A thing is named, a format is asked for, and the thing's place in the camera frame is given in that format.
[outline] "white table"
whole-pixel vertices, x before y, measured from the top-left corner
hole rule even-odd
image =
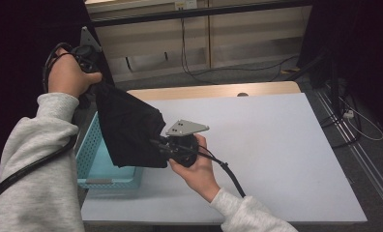
[[[229,163],[246,194],[275,216],[305,223],[367,220],[304,94],[148,102],[161,111],[166,128],[178,119],[209,125],[202,133],[209,149]],[[220,186],[238,195],[226,173],[214,167]],[[82,217],[87,222],[222,222],[170,168],[145,168],[138,190],[89,190]]]

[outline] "gray sleeve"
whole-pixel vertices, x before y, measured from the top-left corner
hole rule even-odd
[[[77,133],[70,123],[78,100],[51,93],[38,97],[36,118],[21,119],[5,145],[0,182],[66,145]],[[0,195],[0,231],[83,231],[72,151],[48,163]]]
[[[267,207],[252,196],[238,198],[222,188],[210,206],[224,215],[224,223],[221,225],[224,232],[297,231],[289,223],[272,216]]]

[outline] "teal basket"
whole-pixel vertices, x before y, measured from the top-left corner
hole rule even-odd
[[[77,184],[85,189],[137,189],[142,167],[113,165],[99,126],[98,112],[76,155]]]

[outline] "metal bracket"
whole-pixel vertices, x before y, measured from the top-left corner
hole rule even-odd
[[[82,27],[82,31],[80,33],[80,45],[91,45],[95,48],[96,52],[102,52],[102,47],[96,42],[95,38],[93,38],[92,34],[90,34],[87,27]]]
[[[196,132],[207,131],[209,126],[197,124],[194,122],[179,120],[167,132],[169,136],[186,136]]]

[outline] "dark background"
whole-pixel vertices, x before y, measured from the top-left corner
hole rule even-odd
[[[315,1],[298,66],[323,51],[383,128],[383,0]],[[320,64],[310,72],[311,85],[321,87],[330,75],[330,64]]]
[[[78,46],[84,25],[96,38],[89,22],[80,0],[0,1],[0,158],[17,121],[36,115],[50,50],[60,42]],[[104,56],[99,66],[111,82]]]

